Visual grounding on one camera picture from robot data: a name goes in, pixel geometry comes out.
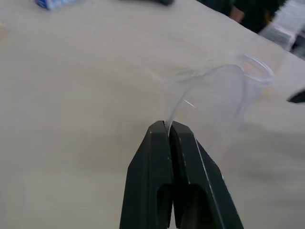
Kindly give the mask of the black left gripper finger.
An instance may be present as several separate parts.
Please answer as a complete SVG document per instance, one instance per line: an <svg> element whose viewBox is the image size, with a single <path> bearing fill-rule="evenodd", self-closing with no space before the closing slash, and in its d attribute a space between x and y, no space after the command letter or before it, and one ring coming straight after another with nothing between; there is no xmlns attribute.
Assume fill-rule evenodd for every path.
<svg viewBox="0 0 305 229"><path fill-rule="evenodd" d="M191 129L179 122L173 122L169 140L176 227L242 229L243 224L219 167Z"/></svg>
<svg viewBox="0 0 305 229"><path fill-rule="evenodd" d="M167 229L173 204L173 168L163 121L149 126L131 160L124 189L121 229Z"/></svg>

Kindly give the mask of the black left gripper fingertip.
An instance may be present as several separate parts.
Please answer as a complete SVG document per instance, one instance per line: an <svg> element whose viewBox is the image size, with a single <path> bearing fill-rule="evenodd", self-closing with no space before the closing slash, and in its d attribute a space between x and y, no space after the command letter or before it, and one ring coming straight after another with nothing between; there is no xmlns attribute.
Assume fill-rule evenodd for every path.
<svg viewBox="0 0 305 229"><path fill-rule="evenodd" d="M305 103L305 89L293 94L288 98L287 101L295 104Z"/></svg>

